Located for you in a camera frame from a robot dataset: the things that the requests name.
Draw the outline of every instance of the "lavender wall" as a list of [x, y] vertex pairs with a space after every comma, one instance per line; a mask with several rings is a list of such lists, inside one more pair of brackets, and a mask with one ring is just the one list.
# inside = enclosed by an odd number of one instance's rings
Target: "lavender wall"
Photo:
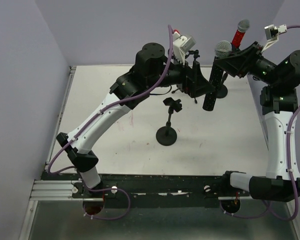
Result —
[[68, 63], [33, 0], [0, 0], [0, 240], [18, 239]]
[[262, 38], [284, 0], [35, 0], [71, 65], [133, 64], [149, 42], [169, 45], [168, 28], [193, 35], [201, 64], [211, 64], [214, 47], [231, 41], [238, 22], [251, 28], [242, 46]]

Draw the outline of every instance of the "round stand base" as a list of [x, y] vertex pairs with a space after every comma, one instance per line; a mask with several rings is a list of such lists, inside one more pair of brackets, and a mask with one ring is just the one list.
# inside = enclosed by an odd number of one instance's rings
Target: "round stand base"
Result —
[[217, 99], [223, 99], [228, 95], [228, 88], [225, 85], [222, 85], [220, 90], [216, 94]]
[[166, 135], [166, 127], [160, 127], [156, 131], [155, 138], [163, 146], [171, 146], [177, 141], [177, 132], [172, 127], [170, 127], [168, 135]]

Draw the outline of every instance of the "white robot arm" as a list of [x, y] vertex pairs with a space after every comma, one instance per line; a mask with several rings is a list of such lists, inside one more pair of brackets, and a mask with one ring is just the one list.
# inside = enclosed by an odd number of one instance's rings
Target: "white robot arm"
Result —
[[[196, 43], [193, 37], [180, 35], [176, 30], [170, 37], [170, 49], [173, 51], [169, 51], [168, 58], [160, 44], [152, 42], [144, 45], [136, 54], [135, 65], [116, 80], [95, 111], [73, 131], [57, 136], [88, 188], [94, 188], [101, 182], [96, 168], [98, 158], [92, 152], [92, 147], [113, 123], [148, 98], [154, 88], [177, 85], [191, 98], [214, 90], [200, 72], [199, 63], [194, 61], [190, 68], [185, 61], [185, 54]], [[175, 53], [176, 64], [171, 63], [172, 52]]]

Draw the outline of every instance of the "purple cable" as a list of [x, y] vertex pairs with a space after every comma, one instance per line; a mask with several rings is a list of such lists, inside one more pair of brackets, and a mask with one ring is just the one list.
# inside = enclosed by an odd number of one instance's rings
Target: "purple cable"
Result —
[[222, 207], [222, 204], [221, 204], [221, 201], [219, 201], [219, 204], [220, 204], [220, 209], [221, 211], [228, 215], [228, 216], [231, 216], [231, 217], [234, 217], [234, 218], [237, 218], [237, 219], [258, 219], [258, 218], [262, 218], [264, 217], [265, 215], [268, 214], [269, 212], [269, 209], [270, 209], [270, 206], [271, 206], [271, 202], [269, 204], [267, 204], [266, 201], [262, 200], [262, 202], [264, 203], [266, 209], [264, 210], [264, 212], [260, 213], [259, 215], [256, 215], [256, 216], [240, 216], [240, 215], [234, 215], [230, 212], [227, 212], [226, 210], [224, 210], [224, 208]]
[[129, 194], [121, 189], [121, 188], [103, 188], [103, 189], [91, 189], [89, 188], [86, 183], [82, 180], [82, 184], [83, 186], [85, 187], [85, 189], [87, 189], [89, 192], [94, 192], [94, 193], [100, 193], [100, 192], [106, 192], [106, 191], [111, 191], [111, 190], [117, 190], [119, 192], [122, 192], [124, 193], [124, 195], [126, 196], [126, 198], [128, 199], [128, 206], [126, 207], [126, 211], [121, 214], [120, 216], [116, 216], [116, 217], [101, 217], [101, 216], [96, 216], [96, 215], [90, 215], [86, 212], [86, 207], [83, 206], [83, 211], [84, 211], [84, 216], [89, 216], [90, 218], [93, 218], [93, 219], [99, 219], [99, 220], [109, 220], [109, 221], [112, 221], [112, 220], [118, 220], [118, 219], [121, 219], [123, 218], [125, 215], [128, 214], [128, 212], [130, 211], [130, 207], [131, 207], [131, 200], [130, 200], [130, 197], [129, 197]]
[[[291, 137], [291, 128], [292, 128], [292, 124], [296, 118], [296, 116], [298, 115], [298, 113], [300, 112], [300, 106], [297, 108], [297, 110], [294, 112], [294, 114], [292, 115], [289, 123], [288, 123], [288, 127], [287, 127], [287, 131], [286, 131], [286, 152], [287, 152], [287, 165], [288, 165], [288, 169], [292, 168], [292, 161], [291, 161], [291, 145], [290, 145], [290, 137]], [[291, 179], [291, 183], [292, 183], [292, 188], [293, 188], [293, 195], [294, 195], [294, 213], [291, 217], [288, 218], [284, 218], [279, 216], [278, 214], [276, 214], [271, 208], [269, 209], [270, 212], [278, 219], [283, 220], [283, 221], [291, 221], [293, 219], [295, 219], [298, 215], [299, 212], [299, 197], [298, 197], [298, 190], [297, 190], [297, 185], [296, 182], [294, 180], [294, 174], [293, 172], [289, 171], [289, 176]]]
[[[286, 27], [287, 29], [300, 29], [300, 25], [290, 25]], [[288, 169], [292, 168], [292, 162], [291, 162], [291, 145], [290, 145], [290, 138], [291, 138], [291, 128], [292, 128], [292, 124], [297, 116], [297, 114], [300, 112], [300, 106], [298, 107], [298, 109], [294, 112], [294, 114], [292, 115], [289, 123], [288, 123], [288, 127], [287, 127], [287, 133], [286, 133], [286, 156], [287, 156], [287, 166]], [[237, 216], [237, 215], [232, 215], [229, 212], [226, 212], [222, 206], [221, 206], [221, 202], [220, 202], [220, 208], [221, 210], [229, 215], [229, 216], [233, 216], [235, 218], [240, 218], [240, 219], [256, 219], [256, 218], [260, 218], [263, 217], [264, 215], [267, 214], [267, 212], [269, 211], [273, 216], [275, 216], [276, 218], [283, 220], [283, 221], [291, 221], [294, 220], [299, 212], [299, 196], [298, 196], [298, 190], [297, 190], [297, 185], [295, 182], [295, 178], [294, 178], [294, 174], [289, 171], [289, 177], [291, 179], [291, 183], [292, 183], [292, 188], [293, 188], [293, 195], [294, 195], [294, 213], [292, 216], [285, 218], [285, 217], [281, 217], [279, 216], [277, 213], [275, 213], [274, 210], [271, 209], [271, 202], [268, 204], [266, 201], [262, 201], [263, 204], [266, 206], [266, 210], [261, 213], [258, 216], [253, 216], [253, 217], [249, 217], [249, 216]]]
[[[119, 101], [116, 101], [116, 102], [113, 102], [107, 106], [105, 106], [103, 109], [100, 110], [100, 113], [103, 113], [105, 111], [107, 111], [108, 109], [116, 106], [116, 105], [119, 105], [119, 104], [124, 104], [126, 102], [130, 102], [130, 101], [133, 101], [133, 100], [137, 100], [139, 98], [142, 98], [148, 94], [150, 94], [156, 87], [159, 86], [159, 84], [164, 80], [165, 76], [167, 75], [168, 73], [168, 69], [169, 69], [169, 66], [170, 66], [170, 62], [172, 60], [172, 52], [173, 52], [173, 29], [171, 27], [171, 25], [168, 25], [168, 30], [169, 30], [169, 51], [168, 51], [168, 59], [166, 61], [166, 65], [165, 65], [165, 68], [161, 74], [161, 76], [159, 77], [158, 81], [152, 86], [150, 87], [148, 90], [144, 91], [143, 93], [140, 93], [139, 95], [136, 95], [136, 96], [132, 96], [132, 97], [128, 97], [128, 98], [125, 98], [125, 99], [122, 99], [122, 100], [119, 100]], [[99, 117], [100, 114], [95, 114], [78, 132], [76, 135], [73, 136], [74, 139], [78, 138], [80, 136], [80, 134], [97, 118]], [[51, 172], [51, 167], [52, 165], [54, 164], [54, 162], [56, 161], [56, 159], [60, 156], [60, 154], [68, 147], [70, 146], [70, 144], [72, 144], [74, 141], [71, 139], [66, 145], [64, 145], [58, 152], [57, 154], [52, 158], [52, 160], [50, 161], [49, 165], [48, 165], [48, 169], [47, 169], [47, 172], [48, 174], [59, 174], [65, 170], [68, 170], [68, 169], [72, 169], [72, 168], [75, 168], [74, 166], [68, 166], [68, 167], [65, 167], [63, 169], [60, 169], [58, 171], [55, 171], [55, 172]]]
[[287, 26], [286, 29], [300, 29], [300, 25], [290, 25]]

